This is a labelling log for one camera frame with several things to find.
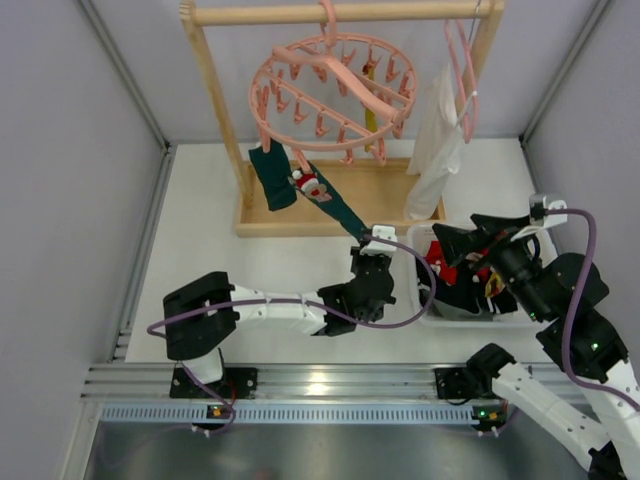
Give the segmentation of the pink round clip hanger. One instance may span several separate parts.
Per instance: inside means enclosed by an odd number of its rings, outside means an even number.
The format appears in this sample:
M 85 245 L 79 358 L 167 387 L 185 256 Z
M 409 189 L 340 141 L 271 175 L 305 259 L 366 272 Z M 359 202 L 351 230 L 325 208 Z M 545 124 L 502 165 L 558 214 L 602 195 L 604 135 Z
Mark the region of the pink round clip hanger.
M 276 140 L 302 168 L 309 152 L 339 152 L 350 164 L 356 151 L 379 164 L 387 161 L 386 139 L 399 139 L 416 101 L 418 76 L 412 61 L 394 45 L 371 35 L 341 32 L 330 1 L 320 34 L 276 46 L 258 68 L 249 105 L 259 144 Z M 375 79 L 363 66 L 375 63 Z M 375 113 L 377 131 L 365 126 L 365 108 Z

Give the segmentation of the red green christmas sock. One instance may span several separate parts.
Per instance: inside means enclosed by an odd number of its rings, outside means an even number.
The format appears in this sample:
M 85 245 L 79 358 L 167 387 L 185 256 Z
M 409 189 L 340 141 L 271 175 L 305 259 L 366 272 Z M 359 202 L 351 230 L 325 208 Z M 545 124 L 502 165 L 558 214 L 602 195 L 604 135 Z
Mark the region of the red green christmas sock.
M 329 180 L 313 164 L 309 164 L 309 167 L 309 172 L 302 168 L 293 169 L 288 178 L 290 184 L 322 212 L 337 221 L 349 235 L 360 240 L 368 230 L 366 224 Z

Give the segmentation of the white cloth garment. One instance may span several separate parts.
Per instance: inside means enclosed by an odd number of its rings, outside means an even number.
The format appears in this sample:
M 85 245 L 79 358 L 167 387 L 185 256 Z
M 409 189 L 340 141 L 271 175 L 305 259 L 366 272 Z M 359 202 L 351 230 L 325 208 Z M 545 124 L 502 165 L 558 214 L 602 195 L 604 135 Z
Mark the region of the white cloth garment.
M 434 214 L 449 177 L 460 168 L 462 145 L 448 64 L 426 89 L 424 114 L 406 170 L 418 176 L 403 209 L 406 220 L 426 220 Z

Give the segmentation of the dark green sock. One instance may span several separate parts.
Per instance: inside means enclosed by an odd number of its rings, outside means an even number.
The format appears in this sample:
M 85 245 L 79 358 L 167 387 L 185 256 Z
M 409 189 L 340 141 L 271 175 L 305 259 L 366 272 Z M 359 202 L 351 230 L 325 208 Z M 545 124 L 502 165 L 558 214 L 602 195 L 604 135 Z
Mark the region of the dark green sock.
M 297 192 L 289 181 L 289 159 L 281 143 L 271 140 L 269 151 L 263 146 L 251 149 L 249 159 L 262 185 L 269 211 L 283 210 L 296 202 Z

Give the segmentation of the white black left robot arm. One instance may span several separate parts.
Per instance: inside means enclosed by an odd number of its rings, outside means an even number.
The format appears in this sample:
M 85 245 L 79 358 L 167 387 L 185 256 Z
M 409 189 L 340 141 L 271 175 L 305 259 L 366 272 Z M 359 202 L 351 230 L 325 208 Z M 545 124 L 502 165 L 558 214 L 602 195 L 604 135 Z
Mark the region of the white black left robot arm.
M 224 377 L 221 343 L 236 331 L 282 329 L 308 336 L 336 337 L 353 332 L 359 322 L 382 319 L 384 307 L 395 303 L 389 272 L 393 253 L 353 247 L 353 277 L 317 291 L 280 297 L 229 281 L 212 272 L 171 292 L 163 299 L 167 319 L 208 307 L 164 327 L 167 358 L 180 362 L 203 384 Z

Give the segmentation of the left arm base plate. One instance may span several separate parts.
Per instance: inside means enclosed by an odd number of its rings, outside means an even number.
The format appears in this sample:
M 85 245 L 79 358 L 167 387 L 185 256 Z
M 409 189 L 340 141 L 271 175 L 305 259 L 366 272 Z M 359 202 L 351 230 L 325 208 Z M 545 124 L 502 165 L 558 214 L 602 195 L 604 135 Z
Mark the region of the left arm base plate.
M 249 399 L 254 396 L 258 386 L 258 370 L 247 367 L 226 367 L 222 380 L 207 384 L 218 395 L 232 398 Z M 208 399 L 210 395 L 198 387 L 178 366 L 174 368 L 170 384 L 169 397 L 173 399 Z

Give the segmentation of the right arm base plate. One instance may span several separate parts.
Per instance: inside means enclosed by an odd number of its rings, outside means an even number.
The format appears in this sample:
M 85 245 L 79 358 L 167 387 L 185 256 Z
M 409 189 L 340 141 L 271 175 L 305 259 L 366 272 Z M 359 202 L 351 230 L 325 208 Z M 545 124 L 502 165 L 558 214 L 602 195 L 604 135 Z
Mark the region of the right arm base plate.
M 462 402 L 497 399 L 490 378 L 468 367 L 440 367 L 434 370 L 437 396 L 441 400 Z

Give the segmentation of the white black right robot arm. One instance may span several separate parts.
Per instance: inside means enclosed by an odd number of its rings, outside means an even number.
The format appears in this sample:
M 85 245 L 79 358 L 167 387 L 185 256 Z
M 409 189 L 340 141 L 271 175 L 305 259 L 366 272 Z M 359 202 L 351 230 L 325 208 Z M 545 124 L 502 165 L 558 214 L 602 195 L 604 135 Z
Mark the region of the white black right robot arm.
M 530 253 L 535 233 L 571 215 L 588 225 L 586 251 L 565 253 L 548 266 Z M 458 374 L 474 398 L 493 395 L 527 415 L 569 451 L 591 479 L 639 476 L 639 384 L 629 351 L 597 304 L 609 293 L 593 263 L 597 227 L 580 209 L 547 210 L 520 218 L 474 214 L 473 229 L 436 224 L 433 231 L 448 265 L 478 252 L 507 291 L 535 321 L 543 352 L 582 392 L 595 419 L 537 381 L 503 347 L 490 343 L 471 356 Z

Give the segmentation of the aluminium mounting rail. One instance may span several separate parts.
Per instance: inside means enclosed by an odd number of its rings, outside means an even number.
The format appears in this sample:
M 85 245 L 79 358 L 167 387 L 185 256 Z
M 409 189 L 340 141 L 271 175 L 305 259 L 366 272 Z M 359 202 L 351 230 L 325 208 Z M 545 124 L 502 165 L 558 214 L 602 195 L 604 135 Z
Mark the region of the aluminium mounting rail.
M 86 400 L 166 400 L 173 363 L 94 364 L 81 397 Z M 434 370 L 446 364 L 237 364 L 258 370 L 254 396 L 238 400 L 435 401 Z

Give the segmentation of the pink clothes hanger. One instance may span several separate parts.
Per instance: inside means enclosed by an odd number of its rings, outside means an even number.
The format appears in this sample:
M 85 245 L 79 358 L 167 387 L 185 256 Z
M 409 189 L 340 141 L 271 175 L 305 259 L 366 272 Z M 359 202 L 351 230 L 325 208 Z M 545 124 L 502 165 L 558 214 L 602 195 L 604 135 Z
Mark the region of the pink clothes hanger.
M 460 45 L 465 60 L 465 71 L 462 71 L 454 41 L 453 27 L 456 27 Z M 463 133 L 465 143 L 469 143 L 475 133 L 478 121 L 478 91 L 474 63 L 471 57 L 471 45 L 465 34 L 463 22 L 459 19 L 447 19 L 444 23 L 445 38 L 449 49 L 450 59 L 458 86 L 458 97 L 461 107 L 457 108 L 457 126 Z

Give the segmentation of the wooden clothes rack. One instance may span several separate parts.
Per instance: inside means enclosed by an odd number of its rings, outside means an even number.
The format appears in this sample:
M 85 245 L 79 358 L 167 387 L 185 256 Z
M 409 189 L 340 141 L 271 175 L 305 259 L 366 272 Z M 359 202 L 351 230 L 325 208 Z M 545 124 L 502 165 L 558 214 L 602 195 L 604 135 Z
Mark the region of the wooden clothes rack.
M 239 187 L 239 204 L 235 231 L 245 238 L 322 237 L 345 233 L 341 225 L 322 212 L 309 200 L 297 198 L 283 210 L 268 210 L 260 181 L 251 164 L 241 154 L 232 116 L 219 79 L 215 61 L 205 31 L 213 26 L 257 26 L 326 22 L 322 2 L 316 5 L 204 8 L 192 1 L 180 5 L 180 19 L 192 47 L 196 63 L 203 77 L 228 158 Z M 333 3 L 340 23 L 393 22 L 404 20 L 476 19 L 480 28 L 475 37 L 468 39 L 476 79 L 482 72 L 486 58 L 500 25 L 505 3 L 502 1 L 409 1 L 371 3 Z M 256 124 L 247 99 L 242 109 L 249 112 Z M 283 146 L 290 168 L 300 167 L 288 147 Z M 394 226 L 405 233 L 410 222 L 401 216 L 401 198 L 409 191 L 410 182 L 405 174 L 409 162 L 404 157 L 392 157 L 387 152 L 385 164 L 379 164 L 370 155 L 358 150 L 350 164 L 339 152 L 309 152 L 306 155 L 309 172 L 313 164 L 333 185 L 351 209 L 366 225 Z

